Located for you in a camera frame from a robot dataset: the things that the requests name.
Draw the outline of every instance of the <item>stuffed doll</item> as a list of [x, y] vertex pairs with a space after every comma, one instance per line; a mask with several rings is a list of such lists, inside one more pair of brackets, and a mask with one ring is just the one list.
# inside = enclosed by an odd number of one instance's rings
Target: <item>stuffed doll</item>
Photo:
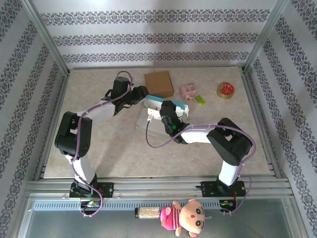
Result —
[[191, 237], [196, 237], [204, 228], [205, 213], [200, 202], [189, 200], [182, 208], [177, 201], [172, 207], [165, 207], [160, 213], [161, 225], [167, 230], [175, 230], [180, 236], [182, 227], [189, 231]]

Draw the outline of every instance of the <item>marble surface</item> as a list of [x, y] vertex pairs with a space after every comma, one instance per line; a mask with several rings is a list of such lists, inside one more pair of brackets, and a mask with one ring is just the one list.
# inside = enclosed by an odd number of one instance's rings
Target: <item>marble surface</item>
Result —
[[[78, 112], [97, 103], [105, 92], [112, 88], [116, 74], [121, 69], [72, 70], [67, 86], [60, 118], [66, 111]], [[189, 105], [188, 122], [192, 124], [217, 123], [227, 117], [242, 130], [249, 133], [257, 144], [254, 157], [246, 163], [242, 174], [269, 174], [260, 137], [237, 67], [204, 68], [130, 68], [135, 85], [145, 85], [144, 74], [168, 70], [175, 89], [170, 98]], [[219, 83], [229, 82], [235, 87], [231, 99], [217, 96]], [[179, 87], [195, 83], [198, 94], [206, 101], [197, 102], [181, 98]], [[194, 143], [179, 145], [169, 143], [153, 149], [146, 144], [145, 135], [136, 130], [143, 103], [122, 110], [98, 127], [93, 124], [91, 147], [88, 152], [93, 169], [98, 177], [122, 176], [206, 176], [218, 175], [222, 159], [211, 144]], [[153, 145], [164, 139], [149, 136]], [[68, 161], [52, 146], [45, 178], [69, 178], [73, 172]]]

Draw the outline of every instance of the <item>plush doll head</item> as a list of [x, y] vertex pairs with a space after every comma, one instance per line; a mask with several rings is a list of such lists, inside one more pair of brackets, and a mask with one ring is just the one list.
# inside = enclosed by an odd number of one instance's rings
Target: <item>plush doll head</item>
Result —
[[205, 212], [201, 203], [189, 200], [180, 212], [179, 224], [189, 231], [191, 237], [196, 237], [205, 225]]

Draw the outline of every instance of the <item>patterned wallpaper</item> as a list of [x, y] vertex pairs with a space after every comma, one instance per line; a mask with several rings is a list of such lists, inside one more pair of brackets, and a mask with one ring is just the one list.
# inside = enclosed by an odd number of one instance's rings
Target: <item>patterned wallpaper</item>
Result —
[[74, 68], [243, 65], [276, 0], [34, 3]]
[[310, 237], [317, 237], [317, 8], [290, 1], [251, 72], [280, 169]]
[[63, 76], [18, 0], [0, 0], [0, 238], [34, 179]]

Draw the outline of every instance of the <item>brown cardboard square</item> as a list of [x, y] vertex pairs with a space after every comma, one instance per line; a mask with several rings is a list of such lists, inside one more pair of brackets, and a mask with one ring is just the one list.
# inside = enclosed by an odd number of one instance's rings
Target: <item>brown cardboard square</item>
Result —
[[174, 95], [174, 88], [168, 71], [148, 73], [144, 75], [150, 95], [168, 98]]

